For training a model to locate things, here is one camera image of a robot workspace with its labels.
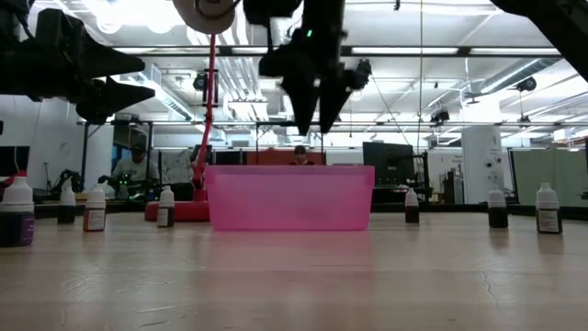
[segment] white bottle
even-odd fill
[[[107,201],[101,187],[95,186],[88,192],[84,210],[84,231],[104,231],[107,222]]]
[[[560,204],[557,193],[549,183],[541,184],[536,202],[537,231],[540,234],[561,234]]]
[[[157,226],[173,227],[175,224],[175,197],[172,188],[166,186],[159,199]]]
[[[488,197],[488,224],[492,229],[508,228],[506,198],[498,185],[494,185]]]
[[[30,245],[35,230],[33,189],[26,177],[15,177],[0,204],[0,247]]]
[[[73,224],[75,222],[75,193],[71,186],[63,187],[59,199],[57,213],[58,224]]]
[[[409,188],[404,199],[404,221],[407,223],[419,223],[419,198],[413,188]]]

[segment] table surface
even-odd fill
[[[588,325],[588,224],[539,235],[529,218],[373,216],[360,233],[158,229],[110,214],[37,221],[0,248],[0,329],[578,330]]]

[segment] person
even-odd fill
[[[306,148],[302,145],[294,148],[294,162],[290,164],[294,166],[314,166],[314,162],[309,160],[309,156],[306,154]]]
[[[158,180],[159,171],[157,170],[157,164],[154,162],[151,163],[150,173],[149,178],[147,178],[147,157],[145,147],[141,143],[135,143],[130,148],[130,158],[119,160],[114,171],[112,171],[112,175],[110,177],[102,176],[98,179],[98,183],[116,181],[123,174],[130,174],[130,180],[135,182],[144,181],[145,179]]]

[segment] bottle cap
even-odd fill
[[[105,203],[106,202],[106,195],[101,187],[95,186],[92,188],[91,191],[87,194],[87,203]]]
[[[59,199],[61,206],[75,206],[75,193],[71,186],[62,188],[62,195]]]
[[[33,189],[27,185],[26,177],[15,177],[11,186],[4,190],[3,205],[34,205]]]
[[[498,185],[494,185],[488,197],[488,208],[506,207],[506,198]]]
[[[174,197],[174,192],[172,191],[172,188],[170,188],[169,186],[164,187],[164,190],[162,191],[162,194],[159,199],[160,206],[164,205],[164,204],[167,204],[167,205],[171,204],[170,207],[173,207],[174,200],[175,200],[175,197]]]
[[[414,192],[413,188],[409,188],[408,192],[406,192],[404,206],[406,206],[406,207],[418,207],[419,206],[419,199],[416,196],[416,193]]]
[[[558,194],[551,188],[549,183],[541,184],[541,188],[537,191],[536,206],[538,209],[558,209],[560,207]]]

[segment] pink container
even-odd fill
[[[211,165],[214,230],[361,231],[369,225],[372,166]]]

